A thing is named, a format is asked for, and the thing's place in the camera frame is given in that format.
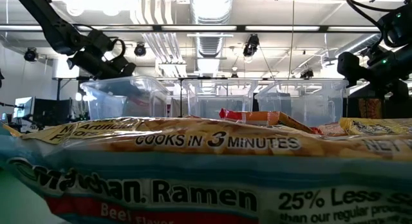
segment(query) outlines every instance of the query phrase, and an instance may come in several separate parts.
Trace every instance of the white wall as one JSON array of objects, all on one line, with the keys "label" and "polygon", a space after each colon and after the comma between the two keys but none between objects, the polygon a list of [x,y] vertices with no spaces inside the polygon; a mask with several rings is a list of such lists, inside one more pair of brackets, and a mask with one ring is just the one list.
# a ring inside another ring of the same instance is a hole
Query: white wall
[{"label": "white wall", "polygon": [[[0,68],[5,78],[0,88],[0,102],[14,104],[15,99],[21,97],[56,99],[57,81],[52,80],[51,66],[45,67],[41,62],[25,62],[22,54],[0,45]],[[62,89],[60,98],[74,98],[77,85],[77,81],[69,82]],[[0,106],[0,114],[12,112],[13,108]]]}]

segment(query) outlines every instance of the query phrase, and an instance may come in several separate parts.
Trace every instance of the clear plastic bin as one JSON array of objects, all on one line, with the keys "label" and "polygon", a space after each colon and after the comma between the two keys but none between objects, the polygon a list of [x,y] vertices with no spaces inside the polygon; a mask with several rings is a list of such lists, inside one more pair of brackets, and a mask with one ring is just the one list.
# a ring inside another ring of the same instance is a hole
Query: clear plastic bin
[{"label": "clear plastic bin", "polygon": [[245,79],[184,80],[189,114],[220,119],[222,108],[231,111],[252,111],[253,91],[258,82]]},{"label": "clear plastic bin", "polygon": [[277,80],[255,98],[260,111],[282,111],[307,126],[317,127],[342,117],[347,85],[346,80]]},{"label": "clear plastic bin", "polygon": [[154,77],[136,76],[85,82],[90,119],[166,117],[168,90]]}]

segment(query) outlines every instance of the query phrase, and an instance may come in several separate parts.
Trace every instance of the ramen package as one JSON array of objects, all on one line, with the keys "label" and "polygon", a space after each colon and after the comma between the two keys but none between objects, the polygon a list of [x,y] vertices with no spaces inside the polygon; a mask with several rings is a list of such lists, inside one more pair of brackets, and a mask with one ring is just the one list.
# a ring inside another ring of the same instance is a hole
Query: ramen package
[{"label": "ramen package", "polygon": [[224,120],[230,120],[242,124],[257,126],[284,125],[307,133],[316,133],[316,129],[306,127],[304,124],[301,124],[280,111],[229,111],[222,109],[219,116]]},{"label": "ramen package", "polygon": [[116,118],[0,141],[0,167],[70,223],[412,220],[411,135],[327,137],[200,118]]},{"label": "ramen package", "polygon": [[339,123],[349,135],[412,134],[412,118],[341,118]]}]

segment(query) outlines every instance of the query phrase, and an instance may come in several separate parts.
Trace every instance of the ceiling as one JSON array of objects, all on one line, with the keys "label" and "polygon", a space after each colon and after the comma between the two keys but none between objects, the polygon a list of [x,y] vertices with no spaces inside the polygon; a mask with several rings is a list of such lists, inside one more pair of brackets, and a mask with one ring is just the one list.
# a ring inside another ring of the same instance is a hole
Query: ceiling
[{"label": "ceiling", "polygon": [[[176,24],[190,24],[191,14],[187,0],[172,0],[172,16]],[[380,8],[397,8],[402,6],[403,0],[390,0],[383,2],[377,0],[357,0],[371,6]],[[59,15],[71,22],[81,24],[132,24],[129,18],[127,0],[110,0],[110,5],[122,10],[116,16],[108,16],[101,10],[86,10],[79,16],[72,16],[67,12],[66,4],[62,0],[53,0],[54,8]],[[36,24],[36,21],[24,9],[18,0],[0,0],[0,23],[6,24]],[[367,12],[372,18],[378,19],[383,15],[380,12]],[[344,0],[234,0],[232,5],[230,24],[281,24],[281,25],[371,25],[367,20],[353,11]],[[0,33],[0,39],[7,48],[24,52],[27,47],[36,47],[38,52],[49,58],[59,57],[48,43],[42,33],[10,32]],[[126,57],[137,66],[137,73],[155,75],[155,56],[147,50],[144,57],[135,57],[133,50],[136,42],[142,42],[140,33],[107,33],[116,35],[128,43]],[[192,73],[196,68],[194,39],[187,37],[186,33],[177,33],[180,51],[187,63],[187,72]],[[289,69],[297,68],[313,54],[321,49],[340,48],[345,44],[360,37],[362,34],[348,33],[260,33],[260,45],[251,63],[245,63],[242,51],[245,41],[250,33],[233,33],[233,37],[225,38],[223,56],[220,62],[220,75],[230,75],[232,67],[238,67],[240,77],[269,77],[274,72],[277,77],[287,77]],[[314,66],[317,77],[338,77],[336,73],[325,73],[321,65]]]}]

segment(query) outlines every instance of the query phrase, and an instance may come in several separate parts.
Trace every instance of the black robotic arm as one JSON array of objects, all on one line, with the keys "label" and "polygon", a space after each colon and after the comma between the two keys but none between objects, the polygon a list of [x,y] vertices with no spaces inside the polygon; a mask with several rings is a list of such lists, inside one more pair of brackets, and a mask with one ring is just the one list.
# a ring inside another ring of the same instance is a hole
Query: black robotic arm
[{"label": "black robotic arm", "polygon": [[62,19],[47,0],[19,1],[40,24],[50,46],[57,53],[73,56],[68,59],[69,67],[77,65],[91,73],[95,79],[132,75],[136,65],[126,60],[124,51],[110,61],[102,60],[107,51],[113,50],[117,41],[125,48],[123,41],[112,40],[96,29],[91,29],[87,36],[82,35],[76,27]]}]

